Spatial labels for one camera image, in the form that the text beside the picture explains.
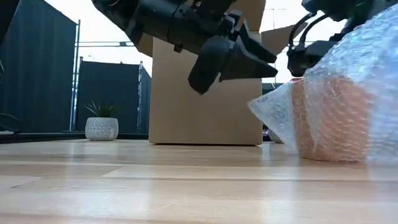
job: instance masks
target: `green plant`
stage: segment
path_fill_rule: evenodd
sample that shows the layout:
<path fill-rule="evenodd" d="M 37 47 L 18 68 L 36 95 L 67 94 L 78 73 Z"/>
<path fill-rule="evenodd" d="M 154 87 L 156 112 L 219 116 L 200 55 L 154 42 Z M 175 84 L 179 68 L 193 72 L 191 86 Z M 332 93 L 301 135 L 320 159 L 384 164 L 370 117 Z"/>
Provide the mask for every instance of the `green plant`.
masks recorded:
<path fill-rule="evenodd" d="M 99 118 L 108 118 L 116 110 L 115 106 L 108 106 L 104 103 L 98 105 L 97 107 L 94 101 L 92 101 L 92 104 L 86 105 L 85 107 Z"/>

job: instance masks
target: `dark gray partition wall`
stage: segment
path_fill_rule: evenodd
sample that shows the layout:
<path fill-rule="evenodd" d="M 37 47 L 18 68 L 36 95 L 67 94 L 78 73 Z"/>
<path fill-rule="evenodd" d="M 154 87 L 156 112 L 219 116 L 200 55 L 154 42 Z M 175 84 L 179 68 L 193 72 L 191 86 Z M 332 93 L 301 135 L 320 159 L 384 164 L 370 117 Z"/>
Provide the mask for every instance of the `dark gray partition wall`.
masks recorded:
<path fill-rule="evenodd" d="M 44 0 L 22 0 L 0 47 L 0 112 L 22 131 L 69 130 L 76 24 Z"/>
<path fill-rule="evenodd" d="M 76 111 L 78 131 L 85 130 L 86 120 L 92 116 L 85 105 L 94 101 L 117 106 L 113 117 L 119 120 L 120 133 L 137 133 L 139 67 L 82 61 Z"/>

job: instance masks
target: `metal pole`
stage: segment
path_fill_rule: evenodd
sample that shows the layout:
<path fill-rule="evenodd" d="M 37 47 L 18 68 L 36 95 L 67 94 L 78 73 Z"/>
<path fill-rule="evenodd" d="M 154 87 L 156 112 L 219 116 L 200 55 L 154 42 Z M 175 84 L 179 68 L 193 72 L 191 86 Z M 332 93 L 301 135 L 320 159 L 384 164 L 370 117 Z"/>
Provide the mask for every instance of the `metal pole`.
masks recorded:
<path fill-rule="evenodd" d="M 75 50 L 75 69 L 73 72 L 73 85 L 72 85 L 72 100 L 70 107 L 70 124 L 69 131 L 75 131 L 72 127 L 74 127 L 74 113 L 75 113 L 75 98 L 76 98 L 76 83 L 77 83 L 77 68 L 78 68 L 78 59 L 79 59 L 79 43 L 80 43 L 80 25 L 81 20 L 77 24 L 77 35 L 76 35 L 76 50 Z"/>
<path fill-rule="evenodd" d="M 137 112 L 137 134 L 141 133 L 142 128 L 142 61 L 139 63 L 138 69 L 138 112 Z"/>
<path fill-rule="evenodd" d="M 73 130 L 76 131 L 76 127 L 77 127 L 77 113 L 78 113 L 78 107 L 77 104 L 79 102 L 79 80 L 80 80 L 80 71 L 81 71 L 81 62 L 83 61 L 83 57 L 80 56 L 80 61 L 79 61 L 79 69 L 78 69 L 78 73 L 76 76 L 76 85 L 75 85 L 75 102 L 73 106 L 76 106 L 76 109 L 74 110 L 74 114 L 73 114 Z"/>

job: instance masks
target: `cardboard box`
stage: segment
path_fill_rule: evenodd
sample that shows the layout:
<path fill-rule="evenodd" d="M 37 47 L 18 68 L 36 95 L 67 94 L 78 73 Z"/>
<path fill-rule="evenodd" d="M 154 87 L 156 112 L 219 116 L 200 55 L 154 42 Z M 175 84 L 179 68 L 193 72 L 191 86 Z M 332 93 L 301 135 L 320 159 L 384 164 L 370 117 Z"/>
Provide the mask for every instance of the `cardboard box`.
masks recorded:
<path fill-rule="evenodd" d="M 262 33 L 263 43 L 279 53 L 292 26 Z M 261 79 L 214 83 L 200 96 L 188 84 L 188 75 L 197 56 L 154 39 L 149 141 L 159 144 L 234 144 L 262 143 L 262 123 L 250 112 L 247 103 L 262 94 Z"/>
<path fill-rule="evenodd" d="M 192 0 L 188 0 L 186 4 L 191 5 Z M 258 31 L 262 21 L 262 14 L 266 6 L 266 0 L 238 0 L 231 6 L 231 10 L 240 10 L 243 17 L 248 21 L 249 28 L 252 31 Z M 137 50 L 147 56 L 152 57 L 153 38 L 147 34 L 141 37 L 141 41 Z"/>

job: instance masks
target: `black mechanical part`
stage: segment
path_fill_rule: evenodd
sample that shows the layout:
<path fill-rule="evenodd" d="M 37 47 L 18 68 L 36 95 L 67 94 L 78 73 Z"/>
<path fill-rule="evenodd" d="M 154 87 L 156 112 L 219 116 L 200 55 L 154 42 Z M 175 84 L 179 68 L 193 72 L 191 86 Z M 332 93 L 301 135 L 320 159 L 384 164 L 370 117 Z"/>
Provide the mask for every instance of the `black mechanical part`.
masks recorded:
<path fill-rule="evenodd" d="M 335 41 L 318 40 L 306 47 L 299 44 L 293 50 L 288 50 L 287 68 L 293 77 L 303 77 L 307 69 L 314 67 L 326 53 L 335 45 Z"/>
<path fill-rule="evenodd" d="M 275 62 L 276 55 L 250 36 L 247 23 L 239 26 L 241 12 L 226 14 L 236 0 L 201 0 L 191 6 L 184 0 L 92 1 L 135 45 L 145 33 L 173 44 L 176 52 L 185 49 L 197 54 L 188 81 L 200 94 L 208 90 L 219 73 L 220 81 L 274 77 L 277 73 L 268 65 Z"/>
<path fill-rule="evenodd" d="M 189 85 L 199 94 L 206 93 L 216 80 L 229 52 L 229 46 L 229 40 L 218 35 L 210 37 L 203 44 L 188 77 Z"/>
<path fill-rule="evenodd" d="M 355 27 L 364 24 L 367 20 L 372 19 L 373 16 L 379 12 L 397 4 L 398 0 L 367 0 L 360 1 L 354 8 L 352 8 L 350 17 L 347 18 L 347 23 L 341 31 L 343 35 L 353 31 Z"/>
<path fill-rule="evenodd" d="M 352 10 L 364 3 L 373 0 L 303 0 L 302 6 L 308 12 L 322 11 L 330 15 L 330 18 L 336 22 L 351 17 Z"/>
<path fill-rule="evenodd" d="M 317 19 L 315 19 L 313 22 L 311 22 L 310 25 L 308 25 L 308 27 L 305 28 L 303 34 L 302 34 L 301 37 L 300 37 L 300 40 L 299 40 L 300 44 L 305 44 L 305 41 L 306 41 L 306 39 L 307 39 L 308 32 L 310 32 L 310 30 L 312 29 L 312 27 L 314 27 L 314 26 L 317 25 L 320 21 L 326 19 L 327 17 L 329 17 L 329 15 L 328 15 L 328 14 L 324 14 L 324 15 L 318 17 Z"/>
<path fill-rule="evenodd" d="M 317 13 L 316 12 L 311 12 L 308 13 L 307 15 L 305 15 L 303 18 L 301 18 L 301 20 L 299 20 L 294 26 L 292 31 L 290 31 L 290 35 L 289 35 L 289 47 L 292 48 L 294 47 L 293 44 L 293 39 L 294 39 L 294 34 L 296 33 L 297 29 L 304 24 L 304 22 L 306 22 L 307 20 L 313 18 L 314 16 L 316 16 Z"/>

